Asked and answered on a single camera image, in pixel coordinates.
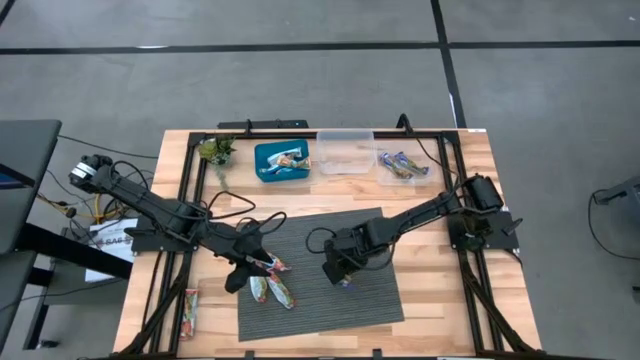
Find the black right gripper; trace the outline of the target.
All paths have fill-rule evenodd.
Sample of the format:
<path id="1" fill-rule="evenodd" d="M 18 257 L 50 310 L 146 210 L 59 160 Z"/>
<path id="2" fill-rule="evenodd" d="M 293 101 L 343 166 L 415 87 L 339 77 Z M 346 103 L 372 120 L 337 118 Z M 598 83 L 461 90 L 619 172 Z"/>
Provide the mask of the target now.
<path id="1" fill-rule="evenodd" d="M 363 268 L 370 258 L 386 251 L 386 222 L 367 221 L 335 232 L 323 243 L 325 262 L 322 269 L 333 285 L 351 279 L 347 268 Z"/>

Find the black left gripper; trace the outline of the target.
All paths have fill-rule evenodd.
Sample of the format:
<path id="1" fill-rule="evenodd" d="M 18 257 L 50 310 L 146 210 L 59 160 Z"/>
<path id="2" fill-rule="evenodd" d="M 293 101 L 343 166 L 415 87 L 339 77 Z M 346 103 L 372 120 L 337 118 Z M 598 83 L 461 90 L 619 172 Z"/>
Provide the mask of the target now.
<path id="1" fill-rule="evenodd" d="M 228 259 L 229 264 L 251 262 L 261 268 L 272 268 L 275 260 L 262 246 L 262 234 L 258 231 L 243 233 L 233 228 L 229 236 L 232 242 L 232 255 Z M 253 264 L 237 264 L 234 270 L 227 276 L 224 288 L 228 293 L 236 293 L 244 287 L 251 276 L 254 276 L 256 267 Z"/>

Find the white green granola bar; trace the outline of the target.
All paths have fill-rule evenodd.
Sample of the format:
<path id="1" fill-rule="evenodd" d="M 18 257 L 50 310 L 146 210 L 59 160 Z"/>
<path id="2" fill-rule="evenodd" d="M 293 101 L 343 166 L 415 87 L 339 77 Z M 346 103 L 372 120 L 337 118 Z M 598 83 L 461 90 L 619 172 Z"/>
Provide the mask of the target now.
<path id="1" fill-rule="evenodd" d="M 264 303 L 267 300 L 268 282 L 265 277 L 250 278 L 250 291 L 256 302 Z"/>

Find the red orange granola bar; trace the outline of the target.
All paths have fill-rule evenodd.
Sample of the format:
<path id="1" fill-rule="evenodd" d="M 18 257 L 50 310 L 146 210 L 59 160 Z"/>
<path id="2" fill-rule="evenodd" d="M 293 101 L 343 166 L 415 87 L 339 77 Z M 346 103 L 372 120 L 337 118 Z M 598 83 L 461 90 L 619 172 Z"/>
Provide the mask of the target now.
<path id="1" fill-rule="evenodd" d="M 295 307 L 295 299 L 291 295 L 289 289 L 276 274 L 272 274 L 268 277 L 267 283 L 276 300 L 284 308 L 293 309 Z"/>
<path id="2" fill-rule="evenodd" d="M 274 255 L 273 253 L 268 252 L 269 257 L 272 257 L 275 260 L 275 264 L 272 268 L 262 268 L 265 269 L 269 273 L 277 273 L 277 272 L 285 272 L 290 271 L 291 268 L 287 266 L 279 257 Z"/>

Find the green red granola bar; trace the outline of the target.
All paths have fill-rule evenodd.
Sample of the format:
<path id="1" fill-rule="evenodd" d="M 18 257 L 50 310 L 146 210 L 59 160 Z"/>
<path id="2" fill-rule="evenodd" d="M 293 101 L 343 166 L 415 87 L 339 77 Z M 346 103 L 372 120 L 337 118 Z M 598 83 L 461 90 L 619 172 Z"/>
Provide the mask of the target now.
<path id="1" fill-rule="evenodd" d="M 184 297 L 184 312 L 181 321 L 179 339 L 189 340 L 194 336 L 198 306 L 198 289 L 186 289 Z"/>

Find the grey woven mat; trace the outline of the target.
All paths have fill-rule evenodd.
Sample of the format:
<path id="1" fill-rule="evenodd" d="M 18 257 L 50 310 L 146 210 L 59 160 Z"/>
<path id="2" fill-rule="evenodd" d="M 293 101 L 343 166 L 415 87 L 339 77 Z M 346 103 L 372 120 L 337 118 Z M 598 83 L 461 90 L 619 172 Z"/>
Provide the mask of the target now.
<path id="1" fill-rule="evenodd" d="M 314 228 L 337 231 L 380 216 L 380 208 L 308 215 L 287 219 L 263 240 L 266 250 L 290 269 L 279 275 L 292 294 L 294 307 L 285 308 L 272 292 L 257 302 L 249 286 L 238 292 L 241 342 L 405 320 L 394 268 L 361 271 L 348 287 L 334 286 L 322 270 L 325 257 L 310 253 L 305 238 Z"/>

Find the blue plastic bin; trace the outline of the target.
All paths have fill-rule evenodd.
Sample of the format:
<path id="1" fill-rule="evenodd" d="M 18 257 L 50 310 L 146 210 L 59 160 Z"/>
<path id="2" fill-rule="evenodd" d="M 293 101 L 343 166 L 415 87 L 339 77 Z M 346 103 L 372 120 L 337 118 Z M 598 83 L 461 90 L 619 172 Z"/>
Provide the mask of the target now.
<path id="1" fill-rule="evenodd" d="M 265 143 L 256 145 L 254 148 L 254 164 L 256 176 L 265 183 L 298 180 L 307 178 L 310 174 L 310 170 L 307 171 L 294 171 L 283 174 L 260 174 L 261 168 L 267 168 L 270 164 L 267 162 L 267 158 L 273 154 L 281 151 L 294 149 L 300 147 L 302 149 L 302 157 L 308 158 L 310 161 L 310 152 L 306 140 L 297 139 L 290 141 L 281 141 L 273 143 Z"/>

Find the potted succulent plant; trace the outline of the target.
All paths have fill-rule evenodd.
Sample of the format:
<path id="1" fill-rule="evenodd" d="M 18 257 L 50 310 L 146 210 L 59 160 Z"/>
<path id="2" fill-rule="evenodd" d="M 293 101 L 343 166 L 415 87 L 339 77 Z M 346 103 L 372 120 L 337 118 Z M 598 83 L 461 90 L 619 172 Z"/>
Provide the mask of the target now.
<path id="1" fill-rule="evenodd" d="M 234 142 L 234 136 L 218 134 L 213 138 L 202 140 L 198 147 L 200 158 L 213 167 L 222 190 L 229 189 L 226 180 L 226 169 L 232 163 L 232 154 L 235 152 L 233 148 Z"/>

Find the white cardboard box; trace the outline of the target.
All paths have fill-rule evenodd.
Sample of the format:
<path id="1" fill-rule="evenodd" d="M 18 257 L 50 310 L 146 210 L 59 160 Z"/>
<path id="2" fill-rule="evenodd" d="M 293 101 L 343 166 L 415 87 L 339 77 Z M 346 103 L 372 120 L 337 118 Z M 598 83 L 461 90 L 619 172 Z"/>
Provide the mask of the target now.
<path id="1" fill-rule="evenodd" d="M 111 220 L 103 224 L 92 225 L 89 245 L 110 255 L 132 263 L 134 251 L 132 250 L 133 237 L 125 232 L 126 228 L 135 228 L 138 219 Z"/>

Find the black power bar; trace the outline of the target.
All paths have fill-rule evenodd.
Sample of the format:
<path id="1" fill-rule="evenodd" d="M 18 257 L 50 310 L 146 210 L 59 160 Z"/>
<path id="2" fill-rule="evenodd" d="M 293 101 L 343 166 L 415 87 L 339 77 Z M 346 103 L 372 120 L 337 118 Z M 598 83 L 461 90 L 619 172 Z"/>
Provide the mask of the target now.
<path id="1" fill-rule="evenodd" d="M 297 129 L 308 128 L 309 124 L 306 120 L 250 120 L 235 122 L 220 122 L 217 124 L 218 129 Z"/>

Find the grey desk black legs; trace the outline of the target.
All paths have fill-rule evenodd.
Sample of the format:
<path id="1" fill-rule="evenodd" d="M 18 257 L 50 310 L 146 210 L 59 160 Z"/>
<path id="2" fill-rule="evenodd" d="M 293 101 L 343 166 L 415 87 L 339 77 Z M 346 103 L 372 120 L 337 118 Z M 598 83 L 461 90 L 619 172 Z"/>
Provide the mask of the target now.
<path id="1" fill-rule="evenodd" d="M 24 348 L 38 346 L 54 278 L 53 268 L 35 266 L 39 255 L 124 280 L 130 277 L 131 263 L 27 222 L 60 129 L 59 120 L 0 121 L 0 353 L 29 284 L 43 292 Z"/>

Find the grey floor stand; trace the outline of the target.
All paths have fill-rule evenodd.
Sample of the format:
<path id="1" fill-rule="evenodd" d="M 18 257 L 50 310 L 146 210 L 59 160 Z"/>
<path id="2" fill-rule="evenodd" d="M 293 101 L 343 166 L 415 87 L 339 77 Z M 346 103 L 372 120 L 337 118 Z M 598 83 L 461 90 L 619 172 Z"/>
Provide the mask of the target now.
<path id="1" fill-rule="evenodd" d="M 631 177 L 613 187 L 597 190 L 594 198 L 599 205 L 609 204 L 616 199 L 626 199 L 632 205 L 640 206 L 640 175 Z"/>

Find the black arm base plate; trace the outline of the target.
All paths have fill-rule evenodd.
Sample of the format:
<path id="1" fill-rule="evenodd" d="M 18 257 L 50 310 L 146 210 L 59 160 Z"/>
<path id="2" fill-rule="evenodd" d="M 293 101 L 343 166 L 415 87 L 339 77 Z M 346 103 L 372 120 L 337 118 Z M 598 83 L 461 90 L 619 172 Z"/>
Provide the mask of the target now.
<path id="1" fill-rule="evenodd" d="M 513 219 L 510 212 L 478 215 L 462 213 L 447 218 L 451 246 L 455 249 L 514 250 L 519 248 L 516 228 L 523 219 Z"/>
<path id="2" fill-rule="evenodd" d="M 124 232 L 133 239 L 131 250 L 137 253 L 151 251 L 185 253 L 199 249 L 199 245 L 191 238 L 180 239 L 164 232 L 159 225 L 144 216 L 137 218 L 135 226 L 126 225 Z"/>

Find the black aluminium table frame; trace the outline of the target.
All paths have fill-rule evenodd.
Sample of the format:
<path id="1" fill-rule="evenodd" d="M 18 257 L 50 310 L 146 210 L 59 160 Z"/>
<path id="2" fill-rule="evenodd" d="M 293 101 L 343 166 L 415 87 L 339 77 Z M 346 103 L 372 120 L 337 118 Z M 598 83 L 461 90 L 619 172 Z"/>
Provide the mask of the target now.
<path id="1" fill-rule="evenodd" d="M 488 135 L 484 129 L 416 129 L 444 132 L 449 165 L 460 165 L 467 175 L 480 173 L 494 181 L 502 195 Z M 241 130 L 167 130 L 156 164 L 152 190 L 173 198 L 179 193 L 190 135 L 201 133 L 236 136 L 234 164 L 227 175 L 231 191 L 249 198 L 257 208 L 249 215 L 262 218 L 284 211 L 289 219 L 380 207 L 384 215 L 396 215 L 444 191 L 440 174 L 417 188 L 379 185 L 373 170 L 369 174 L 311 175 L 308 181 L 292 181 L 293 194 L 285 182 L 263 184 L 253 170 L 254 147 L 258 144 L 305 138 L 316 151 L 311 129 L 258 129 L 246 137 Z M 178 341 L 178 358 L 230 358 L 254 351 L 259 357 L 371 357 L 381 349 L 386 357 L 471 356 L 474 342 L 471 322 L 477 317 L 480 339 L 486 349 L 498 349 L 490 335 L 486 310 L 476 298 L 476 312 L 466 305 L 459 257 L 449 246 L 445 220 L 426 225 L 403 236 L 397 245 L 393 265 L 405 320 L 387 325 L 331 330 L 295 336 L 239 342 L 238 295 L 224 291 L 224 278 L 232 270 L 226 260 L 198 251 L 192 260 L 188 287 L 200 289 L 196 332 L 191 340 Z M 142 315 L 150 289 L 156 253 L 134 260 L 113 351 L 130 345 L 141 330 Z M 502 250 L 485 250 L 489 283 L 495 305 L 520 338 L 541 349 L 532 306 L 521 265 Z"/>

